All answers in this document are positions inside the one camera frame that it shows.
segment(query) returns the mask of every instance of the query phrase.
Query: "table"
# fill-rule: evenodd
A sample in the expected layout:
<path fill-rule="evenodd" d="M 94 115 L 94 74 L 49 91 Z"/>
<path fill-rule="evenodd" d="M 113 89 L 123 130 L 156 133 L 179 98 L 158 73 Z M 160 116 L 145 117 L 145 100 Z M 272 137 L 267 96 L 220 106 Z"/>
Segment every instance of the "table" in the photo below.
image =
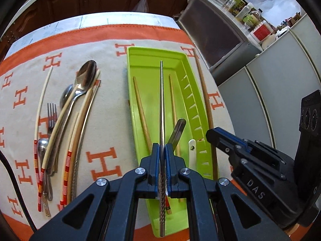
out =
<path fill-rule="evenodd" d="M 52 75 L 44 95 L 39 118 L 39 138 L 47 137 L 46 103 L 57 104 L 65 87 L 73 83 L 75 73 L 90 59 L 101 70 L 102 84 L 92 107 L 79 163 L 77 195 L 97 178 L 113 180 L 137 167 L 128 98 L 126 48 L 144 46 L 180 51 L 187 54 L 200 86 L 188 36 L 169 17 L 142 13 L 100 13 L 59 21 L 36 30 L 12 45 L 0 65 L 0 148 L 16 175 L 29 213 L 41 227 L 49 218 L 37 210 L 37 183 L 33 164 L 33 134 L 40 93 L 49 68 Z M 212 104 L 214 126 L 234 133 L 233 126 L 217 86 L 204 62 L 201 62 Z M 79 109 L 80 98 L 75 109 Z M 61 150 L 66 148 L 66 139 Z M 231 179 L 228 157 L 217 151 L 219 174 Z M 60 151 L 58 167 L 63 166 Z M 59 212 L 60 172 L 51 178 L 54 197 L 49 202 L 51 215 Z M 17 201 L 10 178 L 0 165 L 0 209 L 21 240 L 32 231 Z M 139 201 L 135 240 L 156 240 L 144 201 Z M 165 240 L 188 239 L 188 230 Z"/>

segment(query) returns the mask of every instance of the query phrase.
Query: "bottle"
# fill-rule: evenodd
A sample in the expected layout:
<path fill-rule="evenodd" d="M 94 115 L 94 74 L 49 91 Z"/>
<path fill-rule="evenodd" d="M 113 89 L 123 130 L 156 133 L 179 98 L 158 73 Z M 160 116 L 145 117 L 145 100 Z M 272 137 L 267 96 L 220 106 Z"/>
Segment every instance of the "bottle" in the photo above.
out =
<path fill-rule="evenodd" d="M 244 26 L 247 29 L 253 30 L 254 27 L 261 22 L 261 12 L 261 9 L 250 12 L 246 17 L 243 18 Z"/>
<path fill-rule="evenodd" d="M 241 22 L 243 18 L 251 11 L 252 8 L 254 8 L 254 6 L 249 2 L 248 5 L 244 6 L 244 8 L 239 12 L 239 14 L 235 16 L 235 19 Z"/>
<path fill-rule="evenodd" d="M 273 32 L 272 27 L 268 24 L 267 21 L 263 20 L 259 23 L 255 29 L 251 32 L 253 38 L 261 44 L 264 39 Z"/>

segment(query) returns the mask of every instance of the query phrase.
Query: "twisted metal chopstick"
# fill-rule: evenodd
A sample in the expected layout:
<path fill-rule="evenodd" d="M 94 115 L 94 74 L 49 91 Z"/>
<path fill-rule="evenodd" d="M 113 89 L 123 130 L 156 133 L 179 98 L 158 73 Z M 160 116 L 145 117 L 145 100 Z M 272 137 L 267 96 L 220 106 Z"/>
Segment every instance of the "twisted metal chopstick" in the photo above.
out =
<path fill-rule="evenodd" d="M 164 108 L 164 75 L 163 75 L 163 61 L 160 65 L 160 86 L 159 86 L 159 235 L 165 236 L 165 108 Z"/>

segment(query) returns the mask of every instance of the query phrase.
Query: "metal fork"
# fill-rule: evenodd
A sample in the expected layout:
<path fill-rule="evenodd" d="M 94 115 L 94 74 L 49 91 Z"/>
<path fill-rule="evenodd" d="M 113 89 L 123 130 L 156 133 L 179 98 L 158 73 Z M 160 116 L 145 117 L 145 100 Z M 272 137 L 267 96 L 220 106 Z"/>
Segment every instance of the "metal fork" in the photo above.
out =
<path fill-rule="evenodd" d="M 50 138 L 57 122 L 57 106 L 54 103 L 47 103 L 48 110 L 48 137 Z"/>
<path fill-rule="evenodd" d="M 54 129 L 54 126 L 57 122 L 57 106 L 54 103 L 47 103 L 47 111 L 48 111 L 48 138 L 50 139 L 50 136 L 52 134 L 52 131 Z M 46 194 L 47 199 L 49 201 L 52 201 L 52 186 L 51 186 L 51 180 L 50 177 L 46 176 Z"/>

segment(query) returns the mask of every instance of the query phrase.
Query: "orange border stripe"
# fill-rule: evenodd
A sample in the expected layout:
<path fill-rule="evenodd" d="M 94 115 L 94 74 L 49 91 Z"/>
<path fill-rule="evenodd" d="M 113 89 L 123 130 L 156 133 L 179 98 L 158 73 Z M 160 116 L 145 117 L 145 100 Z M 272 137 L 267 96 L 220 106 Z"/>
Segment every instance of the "orange border stripe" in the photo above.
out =
<path fill-rule="evenodd" d="M 72 30 L 33 43 L 6 58 L 0 65 L 0 76 L 14 67 L 40 55 L 62 48 L 103 40 L 157 40 L 193 45 L 182 30 L 135 24 L 115 24 Z"/>

